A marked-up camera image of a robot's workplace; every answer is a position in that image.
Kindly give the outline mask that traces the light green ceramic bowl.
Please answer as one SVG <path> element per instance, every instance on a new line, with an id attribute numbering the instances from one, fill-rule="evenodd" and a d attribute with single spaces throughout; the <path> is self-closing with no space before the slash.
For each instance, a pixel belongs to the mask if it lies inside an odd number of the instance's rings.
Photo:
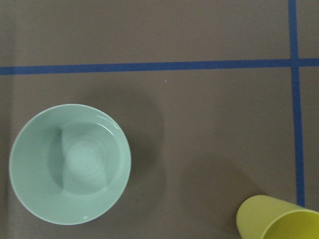
<path id="1" fill-rule="evenodd" d="M 38 218 L 79 225 L 110 210 L 131 172 L 128 140 L 109 115 L 65 104 L 48 108 L 18 133 L 9 177 L 21 204 Z"/>

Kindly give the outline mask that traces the yellow plastic cup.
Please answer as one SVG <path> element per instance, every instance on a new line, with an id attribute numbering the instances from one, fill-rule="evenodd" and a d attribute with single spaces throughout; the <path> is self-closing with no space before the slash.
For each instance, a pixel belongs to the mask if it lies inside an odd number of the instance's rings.
<path id="1" fill-rule="evenodd" d="M 245 200 L 236 215 L 243 239 L 317 239 L 319 213 L 265 195 Z"/>

